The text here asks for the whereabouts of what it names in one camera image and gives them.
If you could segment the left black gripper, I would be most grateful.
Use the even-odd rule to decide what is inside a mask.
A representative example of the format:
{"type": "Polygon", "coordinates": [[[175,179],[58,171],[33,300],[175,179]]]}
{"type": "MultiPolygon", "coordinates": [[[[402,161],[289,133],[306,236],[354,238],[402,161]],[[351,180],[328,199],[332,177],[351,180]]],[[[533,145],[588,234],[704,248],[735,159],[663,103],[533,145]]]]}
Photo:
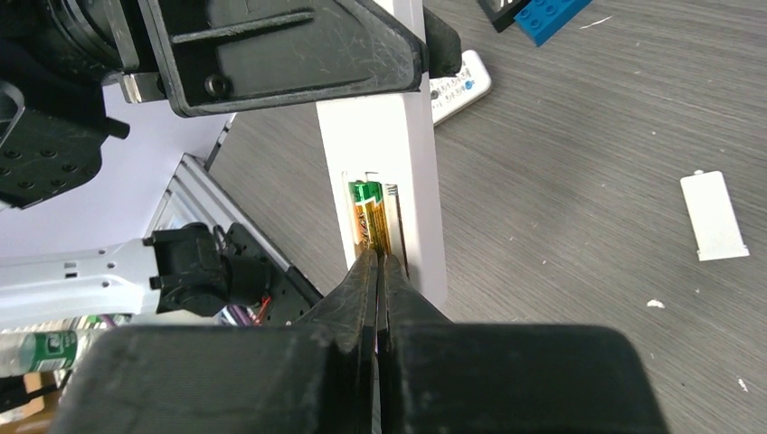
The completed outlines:
{"type": "Polygon", "coordinates": [[[118,84],[126,102],[167,98],[138,1],[37,1],[35,51],[78,83],[118,84]]]}

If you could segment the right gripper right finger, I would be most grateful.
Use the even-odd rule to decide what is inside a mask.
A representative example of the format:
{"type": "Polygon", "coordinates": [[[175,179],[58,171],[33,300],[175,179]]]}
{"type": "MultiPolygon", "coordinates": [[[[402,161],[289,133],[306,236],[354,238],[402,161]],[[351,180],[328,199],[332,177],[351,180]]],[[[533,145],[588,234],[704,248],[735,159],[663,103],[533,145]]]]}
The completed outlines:
{"type": "Polygon", "coordinates": [[[385,433],[665,433],[630,340],[602,325],[454,323],[397,258],[378,275],[385,433]]]}

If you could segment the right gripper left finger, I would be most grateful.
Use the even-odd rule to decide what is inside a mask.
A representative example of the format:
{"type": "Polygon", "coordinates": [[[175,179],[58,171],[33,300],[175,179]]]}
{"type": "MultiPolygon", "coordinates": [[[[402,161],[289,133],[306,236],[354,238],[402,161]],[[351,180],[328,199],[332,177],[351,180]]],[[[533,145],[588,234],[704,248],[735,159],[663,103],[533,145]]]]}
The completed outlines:
{"type": "Polygon", "coordinates": [[[369,433],[377,254],[299,321],[128,325],[86,354],[53,433],[369,433]]]}

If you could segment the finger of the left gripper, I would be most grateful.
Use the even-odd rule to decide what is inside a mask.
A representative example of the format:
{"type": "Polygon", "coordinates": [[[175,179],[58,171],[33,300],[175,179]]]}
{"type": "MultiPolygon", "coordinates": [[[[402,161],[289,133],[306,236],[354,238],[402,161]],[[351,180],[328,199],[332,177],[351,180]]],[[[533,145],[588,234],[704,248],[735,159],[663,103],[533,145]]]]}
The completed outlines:
{"type": "Polygon", "coordinates": [[[458,32],[426,6],[423,7],[423,18],[430,78],[456,76],[462,67],[461,39],[458,32]]]}
{"type": "Polygon", "coordinates": [[[373,1],[143,1],[174,112],[200,117],[419,88],[422,39],[373,1]]]}

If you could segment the long white remote control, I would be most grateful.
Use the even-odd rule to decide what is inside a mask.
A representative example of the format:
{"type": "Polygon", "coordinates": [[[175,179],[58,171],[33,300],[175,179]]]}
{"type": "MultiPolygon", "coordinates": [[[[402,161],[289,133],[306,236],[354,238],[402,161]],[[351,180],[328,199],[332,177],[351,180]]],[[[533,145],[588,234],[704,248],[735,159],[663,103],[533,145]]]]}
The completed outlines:
{"type": "Polygon", "coordinates": [[[440,184],[432,123],[428,54],[421,1],[340,1],[361,29],[332,36],[343,67],[362,80],[316,104],[329,181],[346,263],[355,255],[350,182],[397,188],[401,240],[393,252],[412,285],[433,305],[448,297],[440,184]]]}

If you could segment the white battery cover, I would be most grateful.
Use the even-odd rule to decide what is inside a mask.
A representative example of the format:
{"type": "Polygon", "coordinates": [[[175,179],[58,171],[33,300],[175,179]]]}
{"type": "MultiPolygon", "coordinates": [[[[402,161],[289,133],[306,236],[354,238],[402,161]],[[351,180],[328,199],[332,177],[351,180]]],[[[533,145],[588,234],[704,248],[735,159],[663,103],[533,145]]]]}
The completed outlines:
{"type": "Polygon", "coordinates": [[[679,182],[696,239],[698,260],[748,257],[750,251],[743,242],[723,173],[697,170],[679,182]]]}

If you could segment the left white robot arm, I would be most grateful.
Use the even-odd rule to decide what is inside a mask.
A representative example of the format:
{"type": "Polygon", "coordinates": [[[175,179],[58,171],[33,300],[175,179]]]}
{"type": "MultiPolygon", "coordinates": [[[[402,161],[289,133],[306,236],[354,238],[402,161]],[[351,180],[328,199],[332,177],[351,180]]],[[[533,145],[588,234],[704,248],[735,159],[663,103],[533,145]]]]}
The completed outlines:
{"type": "MultiPolygon", "coordinates": [[[[394,218],[413,286],[447,296],[429,81],[461,66],[458,33],[420,1],[4,1],[1,206],[27,209],[94,179],[128,137],[103,84],[184,118],[313,103],[346,258],[352,173],[399,190],[394,218]]],[[[290,283],[319,295],[267,241],[215,251],[203,223],[105,247],[5,260],[1,326],[185,309],[211,316],[290,283]]]]}

